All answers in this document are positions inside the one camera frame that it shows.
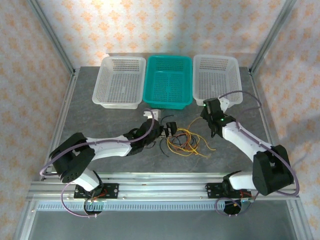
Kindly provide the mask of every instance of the teal plastic basket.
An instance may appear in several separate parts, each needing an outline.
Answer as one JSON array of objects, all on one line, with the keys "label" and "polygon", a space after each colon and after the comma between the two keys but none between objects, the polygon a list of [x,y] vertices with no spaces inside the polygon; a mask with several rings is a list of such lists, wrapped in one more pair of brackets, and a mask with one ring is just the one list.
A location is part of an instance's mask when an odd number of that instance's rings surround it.
[{"label": "teal plastic basket", "polygon": [[143,100],[152,108],[184,109],[192,103],[192,60],[187,56],[150,56]]}]

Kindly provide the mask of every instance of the small white object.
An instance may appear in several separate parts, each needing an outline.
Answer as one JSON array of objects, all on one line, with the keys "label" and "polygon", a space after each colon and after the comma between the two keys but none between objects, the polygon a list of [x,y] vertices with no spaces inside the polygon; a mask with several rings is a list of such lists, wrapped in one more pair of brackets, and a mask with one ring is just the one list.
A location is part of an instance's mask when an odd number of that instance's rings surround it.
[{"label": "small white object", "polygon": [[[249,132],[243,126],[241,126],[240,123],[239,127],[247,134],[249,134],[251,137],[255,138],[257,141],[264,144],[266,147],[271,148],[270,143],[267,143],[257,138],[255,135],[253,135],[251,132]],[[240,149],[245,155],[247,155],[252,162],[254,161],[254,155],[256,155],[257,152],[262,151],[260,145],[252,141],[250,138],[248,138],[246,135],[244,135],[241,131],[238,130],[235,121],[228,123],[226,126],[222,128],[222,136],[225,140],[233,143],[238,149]]]},{"label": "small white object", "polygon": [[[152,109],[154,120],[159,121],[158,119],[161,118],[161,110],[159,109]],[[152,115],[150,111],[144,111],[143,116],[147,117],[148,119],[152,119]]]},{"label": "small white object", "polygon": [[[193,58],[193,98],[198,106],[204,100],[218,98],[231,91],[242,90],[239,64],[230,56],[196,55]],[[242,92],[225,96],[229,108],[243,101]]]},{"label": "small white object", "polygon": [[230,105],[230,101],[224,97],[219,98],[219,101],[220,101],[221,110],[225,112]]},{"label": "small white object", "polygon": [[142,101],[146,60],[108,56],[102,60],[92,101],[106,109],[136,109]]},{"label": "small white object", "polygon": [[229,177],[230,184],[234,190],[247,189],[255,190],[254,181],[252,180],[252,173],[237,172]]}]

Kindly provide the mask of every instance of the patterned wallpaper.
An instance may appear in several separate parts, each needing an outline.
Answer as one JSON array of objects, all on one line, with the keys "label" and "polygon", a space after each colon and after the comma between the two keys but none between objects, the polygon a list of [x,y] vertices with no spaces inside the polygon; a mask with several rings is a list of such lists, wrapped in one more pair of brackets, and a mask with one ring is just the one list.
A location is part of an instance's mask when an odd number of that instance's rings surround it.
[{"label": "patterned wallpaper", "polygon": [[255,80],[276,142],[289,153],[314,239],[320,239],[320,2],[298,0]]},{"label": "patterned wallpaper", "polygon": [[106,53],[221,54],[247,67],[284,2],[39,0],[74,68]]},{"label": "patterned wallpaper", "polygon": [[70,79],[26,0],[0,4],[0,239],[15,233]]}]

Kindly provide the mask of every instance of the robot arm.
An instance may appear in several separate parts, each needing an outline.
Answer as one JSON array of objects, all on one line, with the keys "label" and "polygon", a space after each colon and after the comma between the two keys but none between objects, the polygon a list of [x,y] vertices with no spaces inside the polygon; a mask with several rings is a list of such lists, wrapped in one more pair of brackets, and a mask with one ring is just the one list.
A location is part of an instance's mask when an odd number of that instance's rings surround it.
[{"label": "robot arm", "polygon": [[87,168],[91,161],[112,156],[125,157],[135,155],[157,138],[166,138],[176,133],[177,125],[175,122],[168,122],[166,126],[161,126],[158,122],[160,111],[154,109],[152,112],[154,124],[151,132],[146,137],[137,141],[131,140],[142,137],[151,127],[152,116],[149,112],[144,113],[144,116],[148,117],[148,119],[140,128],[134,128],[128,133],[115,138],[90,138],[85,137],[81,132],[77,132],[69,137],[50,154],[51,158],[77,144],[86,142],[102,143],[88,144],[76,148],[55,161],[53,166],[62,183],[74,182],[86,192],[92,193],[93,197],[99,195],[103,189],[103,183],[96,172]]},{"label": "robot arm", "polygon": [[272,149],[288,164],[288,154],[282,145],[272,146],[262,141],[252,133],[236,123],[232,116],[224,114],[219,99],[211,98],[203,102],[204,109],[201,117],[205,119],[211,129],[211,136],[219,135],[236,145],[253,163],[252,172],[233,172],[223,178],[223,189],[228,193],[234,190],[258,190],[266,196],[282,189],[294,182],[293,176],[286,166],[261,145]]}]

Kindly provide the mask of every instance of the purple cable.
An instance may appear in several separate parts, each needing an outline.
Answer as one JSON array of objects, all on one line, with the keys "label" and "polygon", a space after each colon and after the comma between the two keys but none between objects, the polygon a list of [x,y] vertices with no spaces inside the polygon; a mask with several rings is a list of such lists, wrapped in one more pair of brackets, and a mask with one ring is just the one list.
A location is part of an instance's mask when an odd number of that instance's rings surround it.
[{"label": "purple cable", "polygon": [[74,145],[74,146],[71,146],[69,148],[67,148],[66,150],[62,151],[61,153],[59,153],[57,156],[55,156],[53,159],[51,159],[51,161],[49,161],[46,165],[44,165],[39,174],[41,176],[44,176],[44,177],[48,177],[48,176],[56,176],[58,175],[57,173],[45,173],[46,169],[52,165],[55,161],[57,161],[59,158],[61,158],[63,155],[65,155],[66,153],[74,150],[74,149],[77,149],[77,148],[80,148],[80,147],[83,147],[83,146],[90,146],[90,145],[97,145],[97,144],[102,144],[102,143],[123,143],[123,144],[128,144],[128,143],[134,143],[134,142],[137,142],[137,141],[140,141],[141,139],[145,138],[153,129],[154,127],[154,124],[155,124],[155,115],[154,113],[152,112],[151,109],[149,108],[146,108],[145,110],[149,111],[152,115],[152,122],[151,122],[151,126],[150,128],[148,129],[148,131],[146,131],[146,133],[136,139],[132,139],[132,140],[115,140],[115,139],[104,139],[104,140],[100,140],[100,141],[92,141],[92,142],[83,142],[83,143],[79,143],[77,145]]},{"label": "purple cable", "polygon": [[68,213],[70,213],[70,214],[72,214],[72,215],[74,215],[74,216],[77,216],[77,217],[81,217],[81,218],[91,218],[91,217],[97,217],[97,214],[94,214],[94,215],[81,215],[81,214],[78,214],[78,213],[75,213],[74,211],[71,211],[69,208],[67,208],[67,206],[66,206],[66,204],[65,204],[65,202],[64,202],[64,192],[65,192],[65,190],[66,190],[66,188],[71,184],[72,182],[69,182],[69,183],[67,183],[65,186],[64,186],[64,188],[62,189],[62,192],[61,192],[61,203],[62,203],[62,206],[64,207],[64,209],[68,212]]}]

